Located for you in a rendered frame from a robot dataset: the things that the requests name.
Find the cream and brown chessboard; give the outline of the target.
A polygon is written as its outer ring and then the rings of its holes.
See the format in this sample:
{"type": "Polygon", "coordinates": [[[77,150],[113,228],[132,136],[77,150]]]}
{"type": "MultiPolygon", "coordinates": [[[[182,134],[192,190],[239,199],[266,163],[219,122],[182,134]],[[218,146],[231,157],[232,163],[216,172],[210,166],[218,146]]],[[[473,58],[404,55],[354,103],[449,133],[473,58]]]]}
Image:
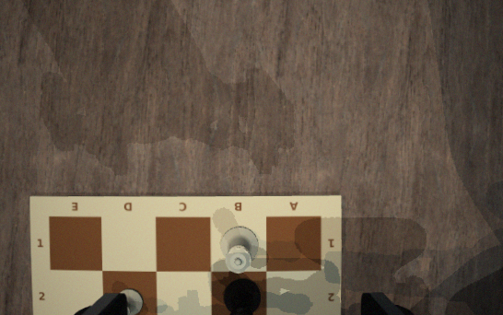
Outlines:
{"type": "Polygon", "coordinates": [[[253,315],[341,315],[342,195],[56,196],[30,199],[33,315],[74,315],[138,291],[135,315],[229,315],[227,286],[253,281],[253,315]],[[258,251],[231,272],[221,240],[258,251]]]}

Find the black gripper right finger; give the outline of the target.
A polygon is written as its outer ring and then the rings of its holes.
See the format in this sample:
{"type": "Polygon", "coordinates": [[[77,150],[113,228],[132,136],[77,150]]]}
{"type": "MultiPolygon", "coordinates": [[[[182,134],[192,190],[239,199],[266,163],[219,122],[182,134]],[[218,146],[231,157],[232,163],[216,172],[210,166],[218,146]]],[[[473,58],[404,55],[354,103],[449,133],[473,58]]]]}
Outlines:
{"type": "Polygon", "coordinates": [[[382,292],[363,293],[361,315],[414,315],[409,309],[394,305],[382,292]]]}

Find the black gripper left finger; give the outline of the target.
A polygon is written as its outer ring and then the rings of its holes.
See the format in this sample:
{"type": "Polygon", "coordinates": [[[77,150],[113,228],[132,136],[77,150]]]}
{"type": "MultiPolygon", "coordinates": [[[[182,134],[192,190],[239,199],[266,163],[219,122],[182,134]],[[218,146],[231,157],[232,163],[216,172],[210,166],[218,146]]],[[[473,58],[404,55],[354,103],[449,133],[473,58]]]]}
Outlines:
{"type": "Polygon", "coordinates": [[[74,315],[127,315],[127,298],[121,293],[105,293],[91,307],[74,315]],[[83,313],[83,314],[82,314],[83,313]]]}

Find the white pawn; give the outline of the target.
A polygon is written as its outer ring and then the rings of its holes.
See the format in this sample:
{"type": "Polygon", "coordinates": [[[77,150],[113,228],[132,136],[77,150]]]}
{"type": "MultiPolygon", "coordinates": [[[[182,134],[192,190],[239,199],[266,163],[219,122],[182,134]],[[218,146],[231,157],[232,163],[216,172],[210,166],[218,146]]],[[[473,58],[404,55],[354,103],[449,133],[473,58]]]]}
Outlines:
{"type": "Polygon", "coordinates": [[[143,307],[143,298],[141,294],[132,288],[127,288],[121,293],[124,293],[127,297],[127,315],[137,314],[143,307]]]}

